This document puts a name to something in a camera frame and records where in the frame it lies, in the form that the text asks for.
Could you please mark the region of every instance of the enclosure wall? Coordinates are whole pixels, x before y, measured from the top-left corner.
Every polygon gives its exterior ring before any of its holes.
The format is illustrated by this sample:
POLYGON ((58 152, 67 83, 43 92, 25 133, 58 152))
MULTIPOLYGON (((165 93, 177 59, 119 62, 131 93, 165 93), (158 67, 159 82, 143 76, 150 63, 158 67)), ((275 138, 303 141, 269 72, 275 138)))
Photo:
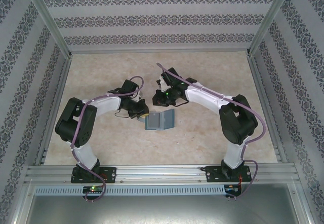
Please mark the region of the enclosure wall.
POLYGON ((324 222, 324 2, 285 0, 254 54, 287 158, 324 222))
POLYGON ((0 0, 0 223, 33 165, 66 63, 31 0, 0 0))
POLYGON ((44 0, 72 52, 247 49, 273 0, 44 0))

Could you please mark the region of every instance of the black mounting plate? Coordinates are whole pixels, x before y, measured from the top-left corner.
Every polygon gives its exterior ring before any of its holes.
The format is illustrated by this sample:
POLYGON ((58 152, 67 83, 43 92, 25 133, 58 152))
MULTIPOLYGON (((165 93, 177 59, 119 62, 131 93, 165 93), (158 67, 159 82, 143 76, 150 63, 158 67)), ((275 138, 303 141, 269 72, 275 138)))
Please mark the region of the black mounting plate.
POLYGON ((239 176, 242 177, 242 182, 250 182, 252 180, 250 168, 248 166, 242 166, 239 174, 227 179, 222 173, 222 166, 206 166, 204 170, 206 172, 207 182, 239 182, 239 176))
MULTIPOLYGON (((105 180, 106 183, 115 183, 116 180, 116 170, 115 167, 100 167, 99 175, 105 180)), ((71 183, 101 183, 102 181, 96 178, 94 181, 90 179, 84 179, 79 173, 77 167, 73 168, 71 183)))

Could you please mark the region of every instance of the aluminum frame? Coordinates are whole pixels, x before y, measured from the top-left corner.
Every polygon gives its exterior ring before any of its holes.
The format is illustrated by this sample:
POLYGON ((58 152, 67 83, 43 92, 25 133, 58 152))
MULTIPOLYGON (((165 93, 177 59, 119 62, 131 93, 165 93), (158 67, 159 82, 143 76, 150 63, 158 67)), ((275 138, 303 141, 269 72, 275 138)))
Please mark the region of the aluminum frame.
POLYGON ((48 10, 46 4, 44 3, 44 0, 32 0, 34 5, 36 6, 40 16, 42 17, 44 23, 50 30, 52 36, 54 37, 56 43, 58 44, 61 51, 64 53, 64 57, 68 57, 71 54, 71 51, 69 50, 69 47, 57 27, 54 18, 51 16, 50 11, 48 10))
POLYGON ((276 14, 277 14, 278 10, 280 9, 280 6, 282 5, 283 2, 284 2, 284 0, 273 0, 267 14, 265 15, 265 17, 260 25, 260 28, 258 29, 257 33, 255 34, 255 36, 251 42, 251 45, 248 49, 251 53, 255 53, 255 51, 258 49, 260 43, 262 42, 264 35, 268 31, 269 26, 273 22, 273 19, 275 18, 276 14))
POLYGON ((48 148, 48 146, 50 144, 51 137, 52 137, 52 132, 53 132, 53 129, 55 127, 56 115, 57 115, 59 107, 60 107, 60 102, 61 102, 61 99, 62 99, 62 96, 63 96, 63 91, 64 91, 65 83, 66 83, 66 80, 67 80, 67 76, 68 76, 69 71, 70 71, 72 58, 73 58, 72 55, 68 56, 66 58, 67 61, 66 61, 65 65, 64 65, 64 71, 63 71, 62 78, 60 80, 60 85, 59 85, 58 91, 56 93, 56 98, 55 98, 55 102, 54 102, 54 105, 53 105, 53 109, 50 112, 49 123, 48 123, 46 131, 45 131, 45 137, 44 137, 44 140, 43 140, 42 144, 40 145, 39 154, 37 155, 37 158, 36 158, 36 162, 35 162, 36 165, 40 165, 42 163, 42 158, 43 158, 43 155, 44 155, 44 151, 45 151, 46 148, 48 148))
POLYGON ((264 88, 262 86, 260 74, 258 73, 254 57, 251 55, 251 53, 250 54, 247 53, 247 58, 248 58, 248 63, 249 63, 249 66, 250 66, 252 78, 254 80, 254 84, 255 84, 255 87, 257 89, 257 93, 258 93, 258 96, 259 96, 259 100, 260 100, 260 103, 261 103, 261 107, 262 107, 262 110, 263 110, 265 121, 266 121, 267 126, 268 126, 268 131, 269 131, 269 134, 270 134, 272 144, 273 144, 274 147, 277 147, 277 150, 279 152, 281 161, 284 162, 284 163, 287 163, 288 160, 287 160, 287 157, 286 157, 286 154, 285 154, 285 150, 284 150, 284 147, 283 147, 282 142, 280 140, 278 131, 276 129, 274 119, 273 119, 273 117, 271 115, 270 105, 269 105, 269 102, 267 100, 266 92, 265 92, 265 90, 264 90, 264 88))
MULTIPOLYGON (((255 166, 250 165, 251 174, 255 166)), ((202 165, 143 165, 114 166, 117 168, 116 182, 108 186, 207 186, 224 185, 236 182, 207 183, 202 165)), ((11 224, 26 223, 38 186, 89 186, 91 184, 70 183, 74 166, 29 166, 24 179, 22 192, 11 224)), ((293 163, 259 164, 256 180, 253 184, 287 184, 299 223, 314 223, 299 175, 293 163)))

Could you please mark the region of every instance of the metal panel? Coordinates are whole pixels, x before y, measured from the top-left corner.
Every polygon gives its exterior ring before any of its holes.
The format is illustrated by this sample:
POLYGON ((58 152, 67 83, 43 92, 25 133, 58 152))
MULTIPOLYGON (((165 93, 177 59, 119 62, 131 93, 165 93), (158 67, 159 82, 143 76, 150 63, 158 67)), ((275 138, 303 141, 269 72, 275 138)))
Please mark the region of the metal panel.
POLYGON ((32 224, 277 224, 298 223, 286 185, 256 185, 237 201, 223 196, 35 196, 32 224))
POLYGON ((23 186, 17 206, 11 218, 11 224, 21 224, 27 222, 27 217, 30 212, 32 201, 34 198, 35 187, 34 186, 23 186))
POLYGON ((315 223, 301 183, 291 183, 287 184, 287 186, 299 223, 315 223))

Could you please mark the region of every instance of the beige floor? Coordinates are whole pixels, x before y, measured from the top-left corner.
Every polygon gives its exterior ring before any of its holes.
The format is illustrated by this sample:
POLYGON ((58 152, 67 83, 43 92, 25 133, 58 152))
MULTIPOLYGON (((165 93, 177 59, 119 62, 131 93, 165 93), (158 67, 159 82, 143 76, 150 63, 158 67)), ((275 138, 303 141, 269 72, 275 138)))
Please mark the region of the beige floor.
MULTIPOLYGON (((94 98, 135 75, 145 80, 142 93, 151 111, 172 108, 152 106, 155 81, 161 74, 157 62, 217 92, 244 95, 263 116, 245 52, 74 55, 58 115, 69 98, 94 98)), ((96 120, 89 142, 102 165, 215 164, 223 159, 227 145, 219 116, 195 103, 176 108, 176 127, 164 131, 144 130, 136 119, 117 118, 109 112, 96 120)), ((245 158, 277 162, 268 133, 249 145, 245 158)), ((75 164, 69 146, 55 133, 45 164, 75 164)))

